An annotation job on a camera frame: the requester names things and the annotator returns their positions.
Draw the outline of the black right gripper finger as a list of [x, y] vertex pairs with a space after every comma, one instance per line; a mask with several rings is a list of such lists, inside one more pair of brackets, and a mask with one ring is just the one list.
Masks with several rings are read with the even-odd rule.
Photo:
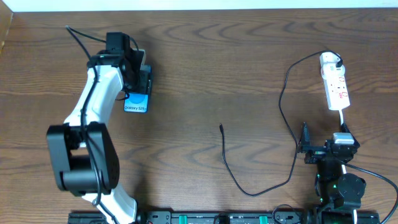
[[[343, 123], [341, 125], [340, 129], [341, 129], [341, 133], [351, 133], [351, 131], [348, 129], [348, 126], [346, 123]], [[356, 138], [354, 136], [353, 136], [353, 138], [354, 138], [354, 144], [356, 144], [358, 141], [356, 140]]]
[[308, 125], [306, 122], [303, 122], [302, 132], [299, 141], [299, 148], [304, 148], [310, 145], [310, 133], [308, 129]]

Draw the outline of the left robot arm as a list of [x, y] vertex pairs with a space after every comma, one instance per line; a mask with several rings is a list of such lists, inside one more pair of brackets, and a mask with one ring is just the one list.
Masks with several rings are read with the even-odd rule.
[[119, 182], [120, 164], [108, 132], [114, 103], [124, 111], [146, 113], [152, 91], [152, 69], [146, 52], [122, 32], [108, 32], [104, 50], [88, 56], [87, 81], [63, 124], [51, 125], [47, 145], [57, 187], [81, 197], [96, 213], [71, 212], [69, 223], [147, 223]]

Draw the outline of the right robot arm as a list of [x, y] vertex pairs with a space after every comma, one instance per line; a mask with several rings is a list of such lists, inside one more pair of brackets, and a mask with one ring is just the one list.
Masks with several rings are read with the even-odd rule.
[[314, 146], [306, 123], [298, 145], [304, 153], [306, 164], [317, 166], [315, 192], [320, 204], [314, 206], [303, 218], [305, 223], [356, 223], [356, 211], [361, 207], [366, 181], [355, 174], [347, 173], [345, 164], [353, 159], [360, 143], [351, 134], [346, 124], [341, 131], [333, 133], [322, 146]]

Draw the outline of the blue screen Galaxy smartphone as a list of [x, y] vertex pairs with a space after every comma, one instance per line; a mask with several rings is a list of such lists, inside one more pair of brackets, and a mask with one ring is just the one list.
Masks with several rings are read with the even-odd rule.
[[126, 95], [124, 100], [124, 111], [129, 113], [146, 113], [149, 102], [149, 96], [138, 93]]

